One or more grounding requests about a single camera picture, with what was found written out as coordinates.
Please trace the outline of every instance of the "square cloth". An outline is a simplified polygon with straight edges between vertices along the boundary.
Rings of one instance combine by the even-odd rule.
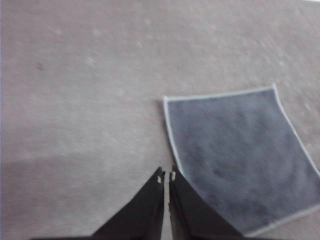
[[[320,208],[319,170],[275,86],[165,96],[163,104],[178,169],[242,234],[255,236]]]

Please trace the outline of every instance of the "gray cloth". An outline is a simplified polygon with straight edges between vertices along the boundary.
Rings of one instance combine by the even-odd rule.
[[[164,98],[178,168],[214,210],[250,236],[320,203],[319,171],[276,91]]]

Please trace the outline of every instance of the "black plastic part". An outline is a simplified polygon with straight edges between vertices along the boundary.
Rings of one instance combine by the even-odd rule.
[[[164,176],[159,167],[133,199],[92,236],[37,240],[160,240],[164,217]]]
[[[262,240],[243,237],[203,201],[175,166],[169,178],[169,210],[174,240]]]

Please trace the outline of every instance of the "floor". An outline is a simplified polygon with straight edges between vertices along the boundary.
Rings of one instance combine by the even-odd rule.
[[[90,235],[169,172],[164,95],[276,83],[320,167],[320,3],[1,3],[1,239]],[[317,240],[319,226],[315,212],[263,236]]]

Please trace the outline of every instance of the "gray microfiber cloth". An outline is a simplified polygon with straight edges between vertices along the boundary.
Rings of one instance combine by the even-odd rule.
[[[242,234],[255,236],[320,208],[319,170],[275,86],[165,96],[164,111],[178,169]]]

